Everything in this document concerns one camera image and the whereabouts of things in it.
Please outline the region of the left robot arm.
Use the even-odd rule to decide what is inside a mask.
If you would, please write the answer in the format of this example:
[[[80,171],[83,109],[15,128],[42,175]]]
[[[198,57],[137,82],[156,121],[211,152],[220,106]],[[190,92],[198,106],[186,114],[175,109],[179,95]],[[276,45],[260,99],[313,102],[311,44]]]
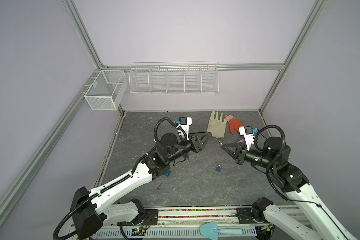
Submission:
[[[116,207],[111,205],[134,189],[167,173],[178,158],[187,160],[189,152],[203,150],[212,136],[210,132],[189,133],[187,118],[172,121],[161,118],[154,127],[155,145],[139,157],[131,170],[99,187],[76,190],[70,211],[53,232],[54,240],[78,236],[84,240],[93,236],[112,220],[119,224],[139,224],[146,211],[138,200]]]

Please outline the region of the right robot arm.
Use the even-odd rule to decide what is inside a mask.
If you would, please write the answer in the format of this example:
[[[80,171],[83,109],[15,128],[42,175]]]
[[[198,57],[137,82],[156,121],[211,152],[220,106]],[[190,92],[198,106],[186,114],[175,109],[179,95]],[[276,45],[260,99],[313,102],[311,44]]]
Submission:
[[[272,189],[284,200],[296,203],[311,227],[301,224],[265,197],[253,203],[253,220],[269,222],[295,240],[355,239],[321,201],[305,174],[289,163],[291,148],[281,127],[268,125],[260,129],[250,148],[239,143],[221,144],[221,148],[239,165],[248,162],[254,168],[264,168]]]

